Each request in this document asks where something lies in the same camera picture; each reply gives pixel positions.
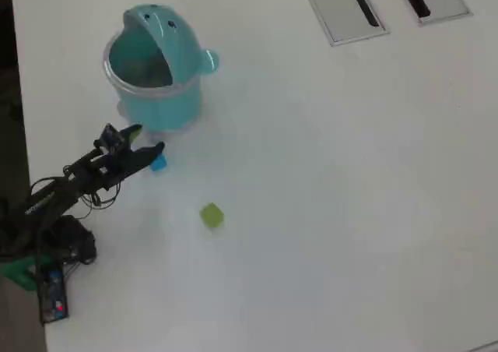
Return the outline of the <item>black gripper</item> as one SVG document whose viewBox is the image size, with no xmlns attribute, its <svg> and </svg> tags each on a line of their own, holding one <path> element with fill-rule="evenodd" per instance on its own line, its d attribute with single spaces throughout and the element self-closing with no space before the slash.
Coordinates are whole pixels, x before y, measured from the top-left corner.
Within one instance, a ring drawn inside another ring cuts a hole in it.
<svg viewBox="0 0 498 352">
<path fill-rule="evenodd" d="M 140 135 L 142 125 L 134 124 L 119 131 L 122 144 L 96 143 L 94 149 L 83 157 L 84 191 L 109 190 L 112 186 L 146 167 L 152 171 L 165 168 L 165 143 L 132 150 L 133 141 Z"/>
</svg>

